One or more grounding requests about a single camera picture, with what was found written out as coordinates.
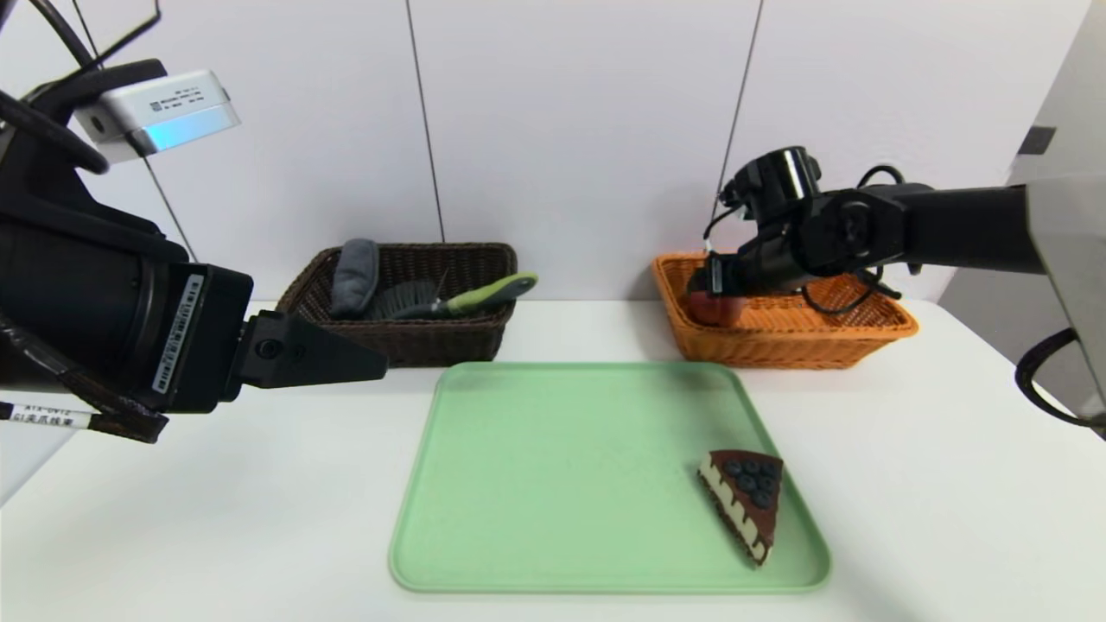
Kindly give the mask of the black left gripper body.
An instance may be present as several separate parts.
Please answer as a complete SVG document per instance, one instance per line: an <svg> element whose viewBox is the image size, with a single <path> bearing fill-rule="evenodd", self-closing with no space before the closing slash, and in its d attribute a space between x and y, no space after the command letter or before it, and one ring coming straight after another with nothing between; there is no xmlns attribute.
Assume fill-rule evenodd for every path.
<svg viewBox="0 0 1106 622"><path fill-rule="evenodd" d="M3 314L100 385L168 413L237 396L246 273L191 263L131 216L3 216L1 252Z"/></svg>

